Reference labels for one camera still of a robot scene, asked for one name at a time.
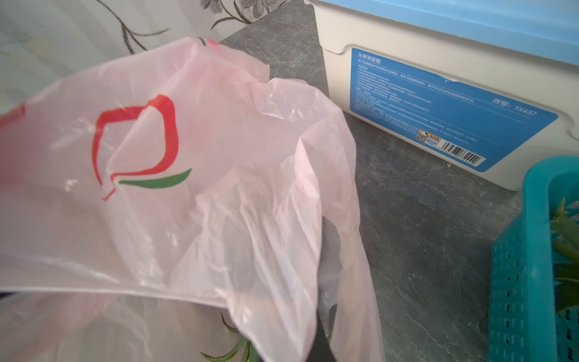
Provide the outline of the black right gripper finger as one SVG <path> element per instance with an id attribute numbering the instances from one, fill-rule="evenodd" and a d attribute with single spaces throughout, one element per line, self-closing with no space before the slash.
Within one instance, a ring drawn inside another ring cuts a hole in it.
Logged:
<path id="1" fill-rule="evenodd" d="M 336 361 L 330 343 L 338 305 L 341 238 L 334 224 L 322 219 L 322 246 L 318 268 L 317 329 L 307 361 Z"/>

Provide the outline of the pink printed plastic bag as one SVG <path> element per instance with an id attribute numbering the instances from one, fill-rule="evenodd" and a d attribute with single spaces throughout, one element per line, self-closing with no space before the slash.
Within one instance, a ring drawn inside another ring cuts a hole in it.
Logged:
<path id="1" fill-rule="evenodd" d="M 1 118 L 3 361 L 305 361 L 322 219 L 337 361 L 383 361 L 356 144 L 304 81 L 182 39 Z"/>

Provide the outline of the pineapple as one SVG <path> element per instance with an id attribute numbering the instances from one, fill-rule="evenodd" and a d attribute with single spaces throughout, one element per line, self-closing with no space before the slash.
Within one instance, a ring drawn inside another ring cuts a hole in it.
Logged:
<path id="1" fill-rule="evenodd" d="M 566 259 L 553 264 L 556 314 L 578 307 L 578 219 L 569 217 L 563 198 L 551 214 L 552 249 Z"/>

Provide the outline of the teal plastic basket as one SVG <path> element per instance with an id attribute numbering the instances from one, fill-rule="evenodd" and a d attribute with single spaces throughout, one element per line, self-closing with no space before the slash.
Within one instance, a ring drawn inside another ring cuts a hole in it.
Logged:
<path id="1" fill-rule="evenodd" d="M 556 314 L 551 214 L 563 198 L 578 219 L 578 159 L 535 165 L 523 182 L 520 215 L 492 246 L 489 361 L 576 361 L 578 307 Z"/>

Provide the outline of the white box blue lid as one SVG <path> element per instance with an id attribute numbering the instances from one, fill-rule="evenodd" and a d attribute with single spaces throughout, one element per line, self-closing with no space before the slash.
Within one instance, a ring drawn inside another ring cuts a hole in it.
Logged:
<path id="1" fill-rule="evenodd" d="M 504 189 L 578 154 L 576 1 L 315 1 L 331 100 Z"/>

